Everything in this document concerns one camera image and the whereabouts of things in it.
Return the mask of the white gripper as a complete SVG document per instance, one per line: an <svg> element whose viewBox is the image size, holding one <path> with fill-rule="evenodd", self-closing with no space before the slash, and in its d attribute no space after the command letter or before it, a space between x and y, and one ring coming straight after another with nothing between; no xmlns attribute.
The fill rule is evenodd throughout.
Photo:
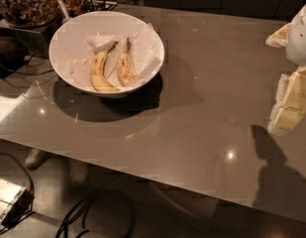
<svg viewBox="0 0 306 238"><path fill-rule="evenodd" d="M292 19L270 35L265 43L285 48L286 57L298 65L306 65L306 4ZM267 130L282 136L292 131L306 115L306 66L291 75L284 73L278 82L275 104L271 109Z"/></svg>

